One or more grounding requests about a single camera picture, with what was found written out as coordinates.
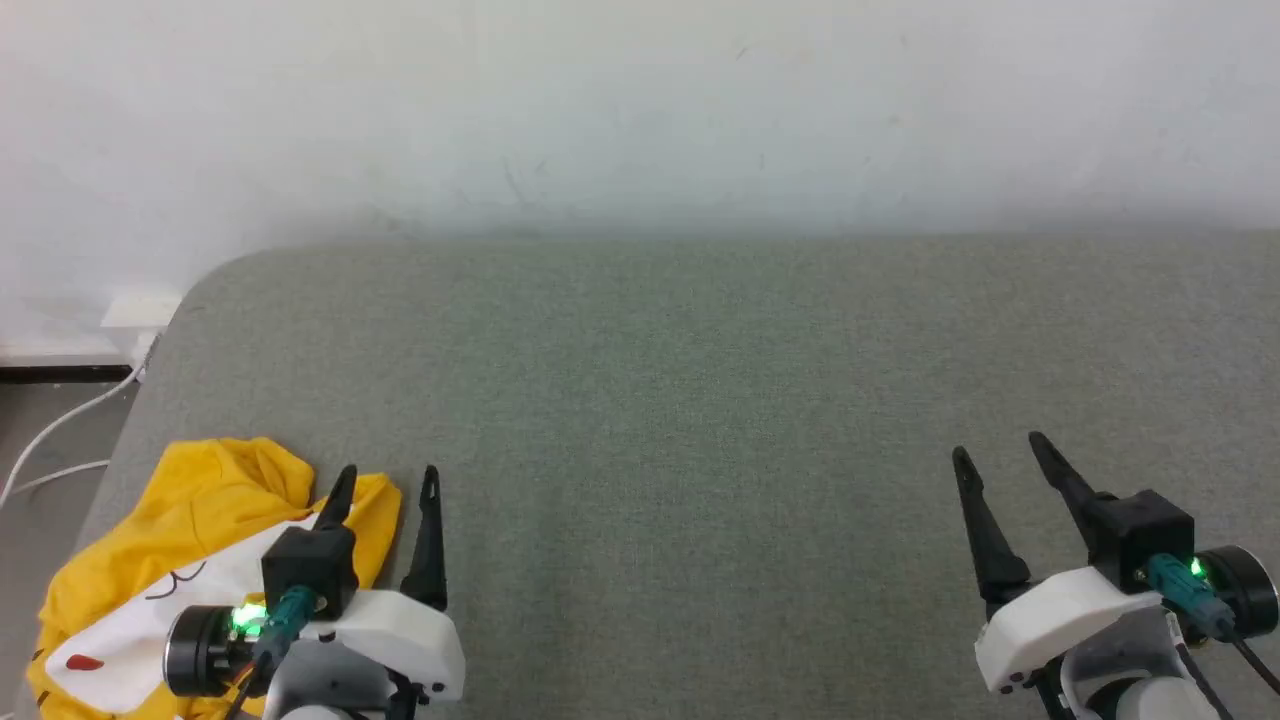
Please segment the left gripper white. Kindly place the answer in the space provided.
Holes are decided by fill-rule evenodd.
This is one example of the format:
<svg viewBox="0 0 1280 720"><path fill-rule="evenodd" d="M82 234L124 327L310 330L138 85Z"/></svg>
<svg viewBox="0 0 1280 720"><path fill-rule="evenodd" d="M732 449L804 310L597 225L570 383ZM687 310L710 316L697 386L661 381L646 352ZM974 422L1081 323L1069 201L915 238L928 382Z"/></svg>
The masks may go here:
<svg viewBox="0 0 1280 720"><path fill-rule="evenodd" d="M342 527L358 469L346 465L314 530ZM357 591L337 620L314 619L256 685L265 701L389 701L402 687L420 701L458 701L466 661L448 609L440 473L428 465L408 570L396 591ZM195 605L165 643L165 683L179 697L220 697L238 685L265 633L262 603Z"/></svg>

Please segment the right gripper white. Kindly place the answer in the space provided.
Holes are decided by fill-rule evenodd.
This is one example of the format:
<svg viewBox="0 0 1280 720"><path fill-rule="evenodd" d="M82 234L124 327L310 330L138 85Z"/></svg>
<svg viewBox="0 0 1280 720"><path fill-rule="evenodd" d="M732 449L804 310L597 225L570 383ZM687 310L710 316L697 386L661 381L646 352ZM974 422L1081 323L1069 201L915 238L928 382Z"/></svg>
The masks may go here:
<svg viewBox="0 0 1280 720"><path fill-rule="evenodd" d="M1094 491L1050 438L1028 434L1032 452L1079 530L1089 556L1100 523L1088 507L1116 496ZM1277 629L1277 587L1248 550L1226 544L1185 559L1156 553L1116 587L1097 568L1061 571L1030 588L1027 562L1012 552L984 498L984 483L964 447L952 451L963 519L979 596L989 619L975 641L987 691L1010 693L1046 679L1053 693L1123 676L1178 678L1188 635L1230 644Z"/></svg>

